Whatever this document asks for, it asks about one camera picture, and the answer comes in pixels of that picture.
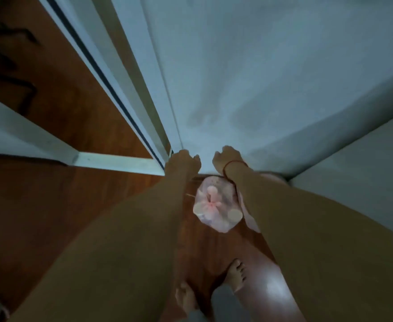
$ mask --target bracelet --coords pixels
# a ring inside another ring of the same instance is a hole
[[[223,176],[224,176],[228,181],[230,181],[231,183],[235,184],[231,179],[229,179],[229,178],[226,176],[226,172],[225,172],[226,166],[228,166],[230,163],[243,163],[243,164],[246,165],[247,167],[249,167],[249,165],[247,165],[247,163],[244,162],[244,161],[229,161],[229,162],[227,162],[226,165],[223,167],[223,171],[222,171]]]

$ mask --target pant leg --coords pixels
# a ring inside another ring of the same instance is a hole
[[[250,313],[242,307],[229,285],[216,288],[211,304],[216,322],[251,322]]]
[[[189,313],[187,318],[180,320],[180,322],[208,322],[205,315],[198,309]]]

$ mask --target foot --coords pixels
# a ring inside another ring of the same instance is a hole
[[[183,281],[180,287],[175,290],[175,299],[177,300],[178,306],[180,306],[186,314],[198,309],[195,293],[187,282]]]
[[[245,265],[240,260],[235,259],[229,266],[226,273],[224,284],[229,285],[233,292],[237,292],[244,286],[244,281],[247,279],[245,276]]]

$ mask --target black strip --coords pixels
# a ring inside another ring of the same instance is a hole
[[[107,87],[108,91],[110,91],[110,93],[113,96],[114,100],[119,104],[120,108],[123,110],[123,112],[125,113],[126,117],[129,119],[131,125],[135,128],[135,130],[137,131],[138,135],[140,135],[140,137],[143,140],[143,142],[149,148],[149,151],[151,152],[151,155],[157,160],[159,165],[161,165],[162,169],[165,169],[164,165],[162,165],[161,161],[159,160],[159,158],[154,153],[152,147],[147,142],[145,136],[142,134],[140,128],[137,126],[137,124],[135,123],[134,119],[131,117],[131,115],[129,114],[128,110],[125,108],[125,105],[122,103],[122,101],[120,100],[120,98],[118,97],[116,92],[114,91],[113,87],[110,85],[109,81],[105,77],[104,73],[99,68],[98,64],[96,63],[96,61],[92,57],[91,53],[88,51],[88,49],[86,48],[85,44],[80,39],[80,37],[77,34],[77,32],[75,31],[75,29],[71,26],[71,24],[68,21],[67,17],[65,17],[65,15],[62,12],[62,10],[59,7],[59,5],[56,3],[55,0],[46,0],[46,1],[49,2],[49,5],[52,7],[53,11],[56,13],[56,15],[58,16],[60,21],[62,21],[62,23],[64,24],[66,30],[70,33],[71,37],[74,39],[74,41],[76,42],[77,46],[80,48],[80,50],[82,51],[82,53],[84,54],[86,59],[89,61],[89,63],[93,67],[93,69],[99,75],[99,77],[101,78],[102,82],[104,82],[105,86]]]

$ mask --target wooden floor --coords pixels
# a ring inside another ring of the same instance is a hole
[[[17,70],[0,72],[38,88],[27,118],[79,151],[151,158],[74,48],[38,0],[4,0],[0,22],[27,28],[40,45],[24,36],[0,37],[0,50]],[[17,110],[28,92],[0,81],[0,102]]]
[[[94,218],[159,176],[66,167],[0,157],[0,298],[14,311],[65,246]],[[195,194],[198,182],[187,193]],[[210,292],[234,258],[247,265],[247,285],[239,292],[255,321],[304,321],[279,267],[258,233],[240,222],[223,234],[193,214],[185,196],[178,233],[172,293],[160,321],[184,317],[174,286],[188,280],[210,315]]]

